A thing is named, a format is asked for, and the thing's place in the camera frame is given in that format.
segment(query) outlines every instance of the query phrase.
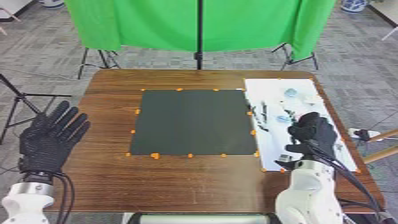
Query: chair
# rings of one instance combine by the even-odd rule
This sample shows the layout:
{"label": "chair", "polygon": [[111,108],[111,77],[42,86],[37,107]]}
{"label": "chair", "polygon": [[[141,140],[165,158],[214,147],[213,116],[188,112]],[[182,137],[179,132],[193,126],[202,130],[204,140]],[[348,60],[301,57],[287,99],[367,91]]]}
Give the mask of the chair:
{"label": "chair", "polygon": [[[3,12],[8,14],[10,18],[12,18],[17,22],[21,22],[21,20],[17,19],[17,17],[15,17],[14,14],[10,13],[10,11],[8,11],[1,6],[0,6],[0,10],[3,10]],[[1,28],[1,26],[0,26],[0,32],[1,32],[3,35],[6,36],[6,32],[5,32],[3,28]]]}

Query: wooden table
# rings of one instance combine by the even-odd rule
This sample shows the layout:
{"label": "wooden table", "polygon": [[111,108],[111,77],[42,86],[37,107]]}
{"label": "wooden table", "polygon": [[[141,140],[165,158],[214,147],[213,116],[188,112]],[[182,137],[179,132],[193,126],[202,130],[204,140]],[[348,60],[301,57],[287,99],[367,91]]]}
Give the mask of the wooden table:
{"label": "wooden table", "polygon": [[[261,172],[253,156],[125,156],[140,89],[234,89],[243,78],[312,78],[305,72],[101,70],[94,76],[79,109],[92,128],[72,150],[63,171],[76,187],[74,211],[262,213],[273,211],[275,196],[285,189],[289,173]],[[314,79],[340,136],[360,169],[356,174],[380,203],[383,198],[344,132],[330,101]],[[344,180],[337,196],[364,201]],[[365,212],[351,208],[348,212]]]}

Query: green screen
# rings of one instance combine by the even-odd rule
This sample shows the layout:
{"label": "green screen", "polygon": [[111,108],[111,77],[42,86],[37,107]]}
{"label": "green screen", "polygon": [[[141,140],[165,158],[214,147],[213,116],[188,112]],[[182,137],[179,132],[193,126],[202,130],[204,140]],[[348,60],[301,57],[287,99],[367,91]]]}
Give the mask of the green screen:
{"label": "green screen", "polygon": [[[195,52],[197,0],[65,0],[85,47]],[[308,57],[333,0],[204,0],[204,51],[293,46]]]}

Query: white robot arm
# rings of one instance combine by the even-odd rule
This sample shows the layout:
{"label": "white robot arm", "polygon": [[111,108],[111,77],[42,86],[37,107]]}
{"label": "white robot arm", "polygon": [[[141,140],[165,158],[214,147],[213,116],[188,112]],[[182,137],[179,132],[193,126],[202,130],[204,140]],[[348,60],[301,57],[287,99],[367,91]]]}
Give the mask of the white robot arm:
{"label": "white robot arm", "polygon": [[42,208],[53,204],[53,186],[37,182],[17,183],[10,187],[1,205],[8,213],[3,224],[47,224]]}
{"label": "white robot arm", "polygon": [[333,169],[301,160],[291,171],[289,188],[277,195],[275,211],[282,224],[340,224],[342,211],[333,195]]}

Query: light stand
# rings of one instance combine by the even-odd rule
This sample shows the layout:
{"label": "light stand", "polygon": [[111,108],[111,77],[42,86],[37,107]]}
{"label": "light stand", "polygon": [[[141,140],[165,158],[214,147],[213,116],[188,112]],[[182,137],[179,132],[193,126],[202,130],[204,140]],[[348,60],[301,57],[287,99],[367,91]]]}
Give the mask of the light stand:
{"label": "light stand", "polygon": [[202,70],[202,4],[204,0],[197,0],[197,52],[193,55],[197,66],[195,69]]}
{"label": "light stand", "polygon": [[12,117],[14,117],[17,103],[21,102],[28,106],[28,108],[30,108],[30,110],[33,111],[35,114],[40,113],[40,110],[37,109],[37,107],[33,106],[31,102],[28,101],[26,96],[51,97],[51,101],[49,101],[49,103],[46,105],[46,108],[44,108],[44,111],[42,111],[42,112],[46,112],[46,110],[49,108],[49,105],[53,103],[54,98],[56,97],[70,97],[70,95],[53,95],[53,94],[30,94],[30,93],[21,93],[17,91],[14,85],[10,84],[6,78],[3,77],[1,74],[0,74],[0,81],[1,81],[3,85],[6,86],[6,88],[10,89],[10,91],[14,92],[14,94],[15,94],[14,104],[12,104],[12,107],[10,107],[8,117],[6,117],[5,126],[3,126],[3,132],[1,132],[1,136],[0,136],[0,145],[1,145],[1,143],[3,143],[3,137],[5,137],[5,134],[6,134],[8,128],[14,127],[14,126],[17,126],[17,125],[21,125],[21,124],[24,124],[28,121],[33,120],[33,118],[30,118],[26,120],[15,122],[14,124],[10,124],[10,120],[12,120]]}

